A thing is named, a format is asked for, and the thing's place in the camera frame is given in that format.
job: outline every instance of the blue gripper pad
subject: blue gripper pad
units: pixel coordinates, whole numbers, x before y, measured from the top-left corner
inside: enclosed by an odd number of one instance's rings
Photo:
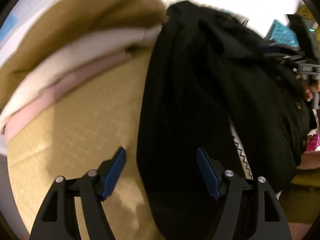
[[[205,185],[209,191],[209,195],[213,196],[215,200],[218,200],[221,197],[221,192],[219,190],[219,179],[201,148],[198,148],[196,151],[196,161]]]
[[[112,165],[103,179],[103,190],[101,193],[103,199],[106,199],[107,197],[111,196],[113,190],[115,189],[116,183],[120,177],[120,174],[126,162],[125,149],[119,148],[112,160],[107,162],[111,162]]]
[[[297,35],[278,20],[274,20],[265,40],[274,40],[277,43],[298,47]]]

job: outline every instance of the clothing pile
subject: clothing pile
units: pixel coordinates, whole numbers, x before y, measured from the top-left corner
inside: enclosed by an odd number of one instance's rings
[[[222,205],[208,195],[196,149],[279,192],[316,127],[295,73],[263,57],[264,43],[230,14],[189,1],[167,11],[159,0],[57,2],[0,68],[11,180],[25,181],[18,171],[34,165],[48,188],[122,145],[127,164],[104,206],[122,212],[110,221],[116,239],[156,239],[154,222],[167,240],[206,239]],[[32,183],[14,183],[15,197]],[[17,203],[28,230],[47,189],[39,192]]]

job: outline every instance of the pink cloth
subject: pink cloth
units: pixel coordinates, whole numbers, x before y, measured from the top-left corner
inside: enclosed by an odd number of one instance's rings
[[[301,240],[311,228],[311,225],[302,223],[288,223],[292,240]]]
[[[318,134],[314,134],[312,139],[307,144],[307,152],[315,151],[316,148],[320,145],[320,136]]]
[[[89,64],[66,74],[60,81],[45,89],[39,97],[35,98],[28,105],[12,115],[4,129],[6,141],[9,142],[42,110],[46,109],[57,99],[63,97],[74,87],[80,85],[92,76],[131,58],[130,53],[124,51],[117,52],[113,55],[90,62]]]

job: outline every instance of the pink fabric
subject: pink fabric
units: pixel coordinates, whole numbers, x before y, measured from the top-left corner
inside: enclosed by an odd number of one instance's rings
[[[314,134],[310,142],[307,144],[307,152],[315,151],[316,148],[320,145],[320,136],[318,134]]]
[[[92,76],[131,59],[131,54],[118,52],[116,54],[95,60],[71,73],[68,73],[60,81],[53,84],[44,92],[31,101],[28,105],[12,115],[7,122],[4,134],[6,141],[9,142],[19,131],[21,131],[31,120],[33,120],[42,110],[46,109],[57,99],[63,97],[74,87],[83,83]]]
[[[292,240],[301,240],[311,228],[309,224],[288,223]]]
[[[301,155],[298,170],[314,170],[320,168],[320,152],[305,152]]]

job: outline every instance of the black jacket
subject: black jacket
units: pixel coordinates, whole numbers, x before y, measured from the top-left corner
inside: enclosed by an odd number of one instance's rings
[[[256,33],[188,1],[167,15],[148,69],[137,163],[165,238],[206,239],[220,205],[208,196],[196,149],[243,176],[231,119],[254,178],[278,192],[295,175],[314,120],[295,75],[263,59]]]

